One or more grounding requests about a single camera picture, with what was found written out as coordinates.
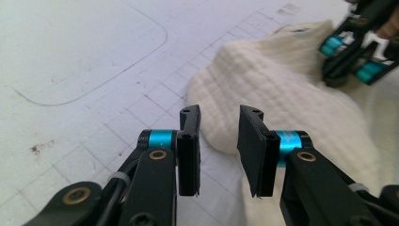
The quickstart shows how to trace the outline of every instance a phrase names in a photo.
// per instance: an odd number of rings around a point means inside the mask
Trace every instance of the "white surface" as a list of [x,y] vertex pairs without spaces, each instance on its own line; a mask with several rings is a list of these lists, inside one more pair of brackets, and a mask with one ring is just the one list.
[[[338,0],[1,1],[0,224],[70,183],[104,185],[143,129],[178,128],[188,80],[223,42],[345,12]],[[201,156],[200,196],[178,198],[178,225],[244,225],[237,161],[204,141]]]

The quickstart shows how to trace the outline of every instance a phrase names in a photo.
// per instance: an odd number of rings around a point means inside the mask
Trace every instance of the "human hand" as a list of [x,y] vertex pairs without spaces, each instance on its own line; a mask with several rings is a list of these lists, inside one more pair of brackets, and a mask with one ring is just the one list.
[[378,28],[376,34],[379,38],[388,40],[399,33],[399,6],[393,11],[387,22]]

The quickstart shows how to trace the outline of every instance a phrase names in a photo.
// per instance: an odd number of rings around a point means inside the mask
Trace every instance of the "blue band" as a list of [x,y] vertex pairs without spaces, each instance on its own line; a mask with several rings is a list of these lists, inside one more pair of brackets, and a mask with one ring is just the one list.
[[149,139],[149,148],[172,148],[172,130],[152,130]]
[[278,167],[285,167],[285,155],[290,153],[294,148],[302,148],[302,141],[296,131],[276,131],[281,138],[279,144],[279,162]]

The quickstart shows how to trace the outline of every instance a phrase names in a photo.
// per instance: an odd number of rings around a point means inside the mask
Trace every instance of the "white cloth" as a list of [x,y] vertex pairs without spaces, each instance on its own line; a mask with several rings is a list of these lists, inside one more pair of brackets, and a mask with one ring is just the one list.
[[[341,89],[321,82],[317,49],[331,31],[331,22],[299,24],[262,40],[228,42],[190,81],[187,103],[200,105],[201,131],[221,152],[238,155],[239,105],[250,105],[264,112],[270,130],[306,131],[319,152],[377,194],[393,179],[396,111],[353,77]],[[283,175],[279,169],[268,199],[252,199],[243,178],[247,225],[285,225]]]

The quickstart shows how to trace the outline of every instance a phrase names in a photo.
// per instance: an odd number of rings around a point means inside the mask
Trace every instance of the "crumpled towel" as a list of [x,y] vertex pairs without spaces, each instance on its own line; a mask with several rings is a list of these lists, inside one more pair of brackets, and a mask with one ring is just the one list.
[[[262,40],[228,42],[188,88],[188,105],[201,107],[201,132],[224,153],[239,155],[239,105],[264,112],[270,130],[304,130],[314,147],[378,195],[394,174],[394,104],[353,76],[331,89],[321,81],[318,47],[331,22],[285,26]],[[252,199],[247,177],[243,194],[247,225],[285,225],[279,210],[284,169],[273,198]]]

